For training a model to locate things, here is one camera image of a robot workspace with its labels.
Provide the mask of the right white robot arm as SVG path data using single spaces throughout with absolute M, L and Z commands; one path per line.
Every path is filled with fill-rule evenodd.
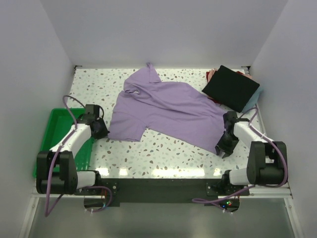
M 224 133 L 217 143 L 217 155 L 226 158 L 234 152 L 239 141 L 250 149 L 245 168 L 227 170 L 212 186 L 218 194 L 237 195 L 246 186 L 281 187 L 287 183 L 287 147 L 282 141 L 268 138 L 253 127 L 251 120 L 239 118 L 236 112 L 223 115 Z

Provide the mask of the purple t shirt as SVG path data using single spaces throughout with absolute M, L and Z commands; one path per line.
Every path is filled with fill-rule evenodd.
M 216 153 L 224 114 L 225 110 L 189 84 L 161 81 L 149 63 L 124 81 L 108 136 L 140 141 L 145 130 L 151 129 Z

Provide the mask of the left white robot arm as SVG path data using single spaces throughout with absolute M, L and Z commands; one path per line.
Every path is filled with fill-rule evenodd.
M 85 188 L 98 194 L 103 188 L 96 171 L 77 171 L 75 157 L 89 139 L 107 137 L 104 110 L 87 104 L 84 113 L 72 123 L 69 132 L 48 151 L 41 151 L 36 160 L 36 190 L 39 194 L 74 194 Z

